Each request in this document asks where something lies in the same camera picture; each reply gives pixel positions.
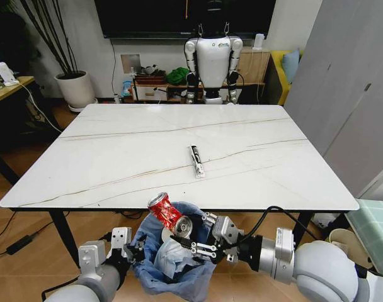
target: white container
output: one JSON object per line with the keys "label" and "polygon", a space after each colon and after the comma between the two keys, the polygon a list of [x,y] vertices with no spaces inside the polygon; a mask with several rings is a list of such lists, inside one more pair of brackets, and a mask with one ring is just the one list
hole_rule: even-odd
{"label": "white container", "polygon": [[327,238],[326,241],[329,243],[334,241],[346,245],[348,247],[347,257],[349,259],[367,269],[372,267],[372,263],[368,262],[369,255],[367,251],[353,232],[345,230],[344,228],[337,228],[331,231],[329,238]]}
{"label": "white container", "polygon": [[75,79],[65,79],[64,74],[54,77],[70,110],[75,112],[80,112],[87,105],[95,103],[95,93],[88,73],[85,71],[79,73],[82,76]]}

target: red soda can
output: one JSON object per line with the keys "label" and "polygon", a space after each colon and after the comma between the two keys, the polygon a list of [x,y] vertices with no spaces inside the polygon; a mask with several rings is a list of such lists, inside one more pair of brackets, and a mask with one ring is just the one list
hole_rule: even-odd
{"label": "red soda can", "polygon": [[174,235],[187,238],[193,230],[193,223],[182,215],[169,201],[167,193],[159,193],[148,202],[149,211]]}

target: green cloth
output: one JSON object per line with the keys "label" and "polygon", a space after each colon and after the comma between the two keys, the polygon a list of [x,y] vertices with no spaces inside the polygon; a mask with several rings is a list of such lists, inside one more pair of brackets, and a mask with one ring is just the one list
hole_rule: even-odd
{"label": "green cloth", "polygon": [[346,214],[377,271],[383,274],[383,201],[357,199],[360,209]]}
{"label": "green cloth", "polygon": [[167,76],[166,80],[172,85],[186,84],[186,76],[189,70],[184,67],[179,67],[172,70]]}

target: television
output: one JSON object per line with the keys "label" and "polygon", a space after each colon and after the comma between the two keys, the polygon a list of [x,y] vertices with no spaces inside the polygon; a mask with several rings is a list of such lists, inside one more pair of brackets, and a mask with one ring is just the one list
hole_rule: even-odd
{"label": "television", "polygon": [[[207,12],[207,0],[94,1],[105,38],[189,39]],[[229,34],[243,39],[267,35],[275,1],[223,0]]]}

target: black table leg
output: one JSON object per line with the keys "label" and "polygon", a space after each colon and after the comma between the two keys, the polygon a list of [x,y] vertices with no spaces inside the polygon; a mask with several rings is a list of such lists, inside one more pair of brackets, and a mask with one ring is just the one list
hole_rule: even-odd
{"label": "black table leg", "polygon": [[[313,212],[302,212],[299,214],[298,221],[301,222],[305,227],[307,227],[309,225],[309,222],[311,221],[312,216]],[[305,234],[305,229],[302,228],[301,225],[296,223],[292,233],[294,234],[295,248],[297,248],[300,244],[300,241],[302,240],[302,237]]]}
{"label": "black table leg", "polygon": [[67,223],[67,220],[64,216],[63,211],[50,211],[50,216],[54,222],[55,228],[57,229],[61,240],[63,241],[66,249],[70,253],[72,259],[76,263],[77,267],[79,267],[78,260],[78,249],[74,237],[72,236],[70,226]]}
{"label": "black table leg", "polygon": [[18,175],[5,163],[5,161],[0,156],[0,173],[3,175],[12,185],[20,179]]}
{"label": "black table leg", "polygon": [[350,223],[348,222],[347,218],[345,218],[344,214],[338,215],[338,217],[335,219],[335,221],[329,223],[329,225],[322,229],[322,236],[323,240],[325,240],[331,233],[331,231],[337,229],[337,228],[344,228],[347,229],[350,227]]}

